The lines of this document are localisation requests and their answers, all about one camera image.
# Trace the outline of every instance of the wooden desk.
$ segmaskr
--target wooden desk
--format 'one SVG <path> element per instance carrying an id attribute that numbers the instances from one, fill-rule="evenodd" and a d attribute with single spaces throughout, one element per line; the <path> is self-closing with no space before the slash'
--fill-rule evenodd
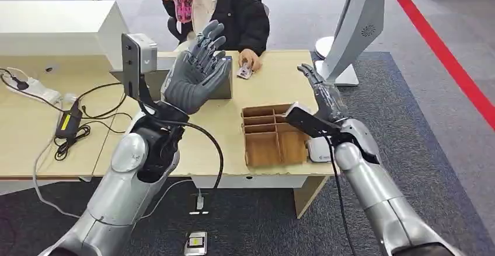
<path id="1" fill-rule="evenodd" d="M 162 56 L 177 53 L 160 53 Z M 233 58 L 234 74 L 238 69 L 238 53 L 228 52 Z M 299 101 L 312 111 L 317 110 L 313 91 L 306 77 L 296 66 L 311 64 L 308 51 L 268 51 L 262 56 L 263 67 L 249 80 L 235 78 L 232 100 L 210 100 L 198 113 L 191 116 L 190 122 L 208 130 L 222 147 L 225 158 L 224 176 L 267 177 L 279 176 L 306 177 L 302 188 L 294 189 L 297 216 L 300 218 L 323 187 L 328 176 L 334 175 L 330 164 L 304 162 L 298 165 L 253 169 L 246 166 L 245 145 L 241 129 L 241 109 L 252 106 L 290 104 Z M 136 101 L 127 99 L 119 112 L 131 115 L 139 110 Z M 112 123 L 113 129 L 126 129 L 128 120 L 119 118 Z M 109 134 L 103 147 L 94 176 L 102 176 L 109 167 L 111 154 L 121 136 Z M 205 177 L 214 180 L 218 173 L 218 155 L 210 140 L 200 132 L 187 128 L 179 142 L 180 163 L 172 176 Z"/>
<path id="2" fill-rule="evenodd" d="M 95 86 L 116 82 L 109 74 L 105 56 L 6 57 L 0 56 L 0 67 L 14 67 L 41 81 L 62 95 L 77 95 Z M 89 115 L 105 112 L 117 105 L 122 86 L 100 89 L 87 95 L 82 104 Z M 29 179 L 37 154 L 53 134 L 59 112 L 37 100 L 13 93 L 0 83 L 0 179 Z M 111 125 L 113 119 L 103 120 Z M 40 179 L 68 179 L 92 176 L 109 130 L 98 123 L 90 124 L 91 134 L 74 145 L 61 162 L 54 159 L 52 144 L 38 163 Z"/>

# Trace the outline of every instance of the red floor stripe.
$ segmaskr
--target red floor stripe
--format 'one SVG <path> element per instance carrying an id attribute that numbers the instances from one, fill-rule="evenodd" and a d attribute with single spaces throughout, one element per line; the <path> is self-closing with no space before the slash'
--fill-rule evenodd
<path id="1" fill-rule="evenodd" d="M 495 107 L 490 100 L 481 92 L 473 79 L 471 79 L 468 73 L 462 68 L 452 52 L 450 52 L 435 30 L 433 30 L 428 21 L 426 21 L 412 0 L 397 1 L 457 85 L 474 104 L 491 128 L 495 130 Z"/>

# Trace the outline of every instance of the person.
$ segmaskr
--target person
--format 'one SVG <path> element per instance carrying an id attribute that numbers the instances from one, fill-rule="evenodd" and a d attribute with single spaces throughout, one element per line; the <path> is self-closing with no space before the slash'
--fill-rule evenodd
<path id="1" fill-rule="evenodd" d="M 173 0 L 162 0 L 165 10 L 175 16 Z M 192 22 L 182 24 L 179 42 L 192 40 L 210 20 L 224 24 L 226 43 L 219 50 L 239 51 L 239 66 L 247 62 L 253 71 L 261 68 L 260 56 L 266 50 L 270 22 L 258 0 L 193 0 Z"/>

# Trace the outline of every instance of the gray robotic hand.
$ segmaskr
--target gray robotic hand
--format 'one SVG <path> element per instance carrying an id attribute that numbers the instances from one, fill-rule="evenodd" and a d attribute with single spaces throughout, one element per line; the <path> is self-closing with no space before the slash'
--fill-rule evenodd
<path id="1" fill-rule="evenodd" d="M 348 117 L 348 109 L 340 97 L 340 92 L 335 84 L 327 83 L 316 70 L 308 65 L 302 64 L 297 67 L 313 88 L 316 102 L 318 103 L 318 112 L 316 116 L 322 120 L 336 122 Z"/>
<path id="2" fill-rule="evenodd" d="M 189 115 L 194 114 L 228 78 L 225 51 L 214 56 L 226 41 L 225 36 L 218 37 L 223 30 L 223 24 L 211 21 L 197 36 L 196 42 L 179 54 L 165 79 L 163 101 Z"/>

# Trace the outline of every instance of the card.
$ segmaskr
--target card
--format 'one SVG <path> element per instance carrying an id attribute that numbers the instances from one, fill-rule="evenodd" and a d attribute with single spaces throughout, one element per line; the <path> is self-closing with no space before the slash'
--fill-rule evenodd
<path id="1" fill-rule="evenodd" d="M 247 62 L 245 62 L 237 71 L 237 76 L 240 78 L 249 79 L 251 75 L 253 75 L 253 71 L 248 67 Z"/>

